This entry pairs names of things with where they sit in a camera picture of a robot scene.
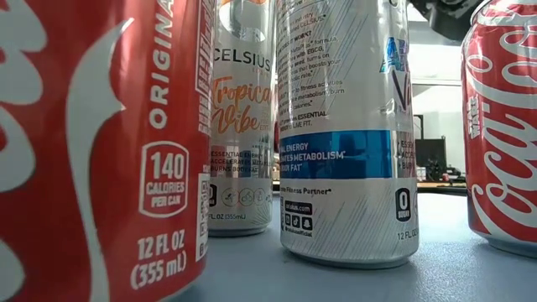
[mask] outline blue-gray tabletop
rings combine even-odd
[[[279,199],[260,235],[211,238],[206,271],[184,302],[535,302],[537,260],[501,252],[467,226],[466,197],[419,194],[420,249],[399,268],[307,263],[279,243]]]

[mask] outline icon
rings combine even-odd
[[[410,190],[401,188],[395,192],[395,215],[398,221],[407,222],[412,216],[410,212]]]
[[[222,202],[226,206],[236,206],[238,203],[238,193],[232,188],[225,189],[222,193]]]
[[[265,190],[259,188],[253,192],[253,199],[255,200],[255,204],[258,206],[261,206],[264,202],[267,201],[265,196]]]
[[[293,215],[293,227],[298,227],[300,228],[300,217],[298,217],[297,215]]]
[[[252,189],[243,189],[238,200],[243,206],[251,206],[253,203],[253,197]]]
[[[313,230],[313,223],[311,217],[302,217],[302,229],[306,231]]]
[[[216,196],[218,194],[218,188],[215,185],[209,187],[209,207],[216,206]]]

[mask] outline table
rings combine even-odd
[[[399,268],[304,262],[279,243],[279,203],[263,234],[212,238],[207,269],[184,302],[535,302],[537,260],[501,252],[467,227],[466,197],[419,194],[420,249]]]

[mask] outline silver can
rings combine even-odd
[[[272,220],[274,1],[217,7],[209,235],[246,236]]]
[[[278,6],[281,242],[391,268],[419,246],[406,1]]]

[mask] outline coca-cola logo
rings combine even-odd
[[[535,4],[534,1],[523,0],[511,3]],[[527,14],[528,8],[524,9],[525,14],[521,14],[514,6],[488,5],[476,16],[477,23],[468,34],[469,40],[465,46],[467,84],[477,93],[468,97],[476,97],[482,102],[479,108],[483,113],[479,134],[483,142],[491,146],[485,150],[482,163],[487,174],[493,176],[487,177],[485,184],[469,182],[472,203],[491,235],[510,240],[521,238],[506,227],[507,224],[493,219],[489,206],[495,207],[503,216],[519,225],[537,228],[537,206],[531,198],[537,191],[537,146],[534,144],[537,129],[530,120],[525,119],[528,114],[515,115],[512,111],[497,109],[516,108],[519,112],[537,109],[537,81],[531,74],[532,68],[537,66],[537,49],[534,47],[537,28],[528,26],[535,23],[537,10],[535,7],[532,9],[532,14]],[[495,60],[501,56],[500,50],[495,50],[494,55],[498,57],[492,57],[480,51],[480,46],[472,42],[478,29],[488,26],[504,27],[498,39],[500,49],[507,52],[502,64]],[[505,63],[506,57],[513,59]]]
[[[36,161],[34,149],[21,124],[3,103],[15,106],[39,102],[43,82],[27,53],[38,53],[47,44],[43,24],[22,0],[7,0],[0,11],[0,193],[14,190],[31,178]],[[107,269],[96,234],[90,194],[90,154],[102,124],[123,109],[112,91],[109,70],[111,49],[132,19],[123,21],[99,38],[82,56],[70,79],[65,125],[72,179],[86,235],[91,265],[91,301],[108,301]],[[0,300],[13,297],[23,286],[25,274],[17,254],[0,239]]]

